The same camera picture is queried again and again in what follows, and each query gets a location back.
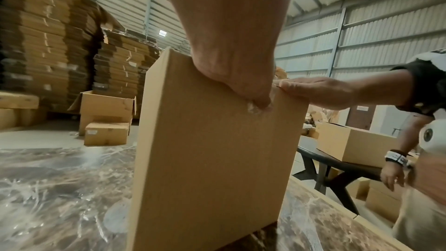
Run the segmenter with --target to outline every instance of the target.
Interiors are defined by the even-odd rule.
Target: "marble-patterned table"
[[[136,148],[0,150],[0,250],[124,251]],[[220,251],[404,247],[291,177],[278,222]]]

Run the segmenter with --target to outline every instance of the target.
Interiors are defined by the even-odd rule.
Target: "beige pants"
[[[394,237],[414,251],[446,251],[446,206],[409,187]]]

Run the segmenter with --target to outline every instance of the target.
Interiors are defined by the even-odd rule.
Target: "bracelet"
[[[408,162],[406,156],[393,151],[387,152],[385,158],[386,161],[398,163],[403,167],[406,166]]]

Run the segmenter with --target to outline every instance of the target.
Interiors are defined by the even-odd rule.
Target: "brown door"
[[[346,126],[369,130],[376,106],[353,106],[348,112]]]

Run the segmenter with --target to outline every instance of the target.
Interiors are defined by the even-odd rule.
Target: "person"
[[[260,108],[270,106],[269,93],[275,72],[274,49],[290,0],[170,1],[190,42],[196,68],[205,76],[227,84]],[[327,109],[395,105],[404,111],[432,116],[437,109],[446,107],[445,70],[446,60],[434,64],[434,60],[417,58],[389,72],[362,79],[298,78],[281,80],[277,85],[291,96]],[[431,166],[422,169],[421,165],[417,177],[422,179],[420,176],[426,176],[424,183],[432,180],[426,170],[440,166],[439,159],[439,156],[427,158],[426,163],[432,162]],[[398,169],[391,170],[390,167],[386,166],[383,172],[389,186],[401,177]],[[441,238],[441,232],[446,225],[436,213],[443,212],[446,206],[440,198],[434,198],[433,194],[420,187],[423,185],[416,186],[410,199],[403,204],[407,206],[407,212],[396,225],[396,236],[415,251],[445,250],[446,237]],[[418,199],[420,193],[424,200]],[[408,201],[415,201],[413,198],[432,209],[409,206]],[[412,213],[416,214],[418,209],[423,212],[413,216]]]

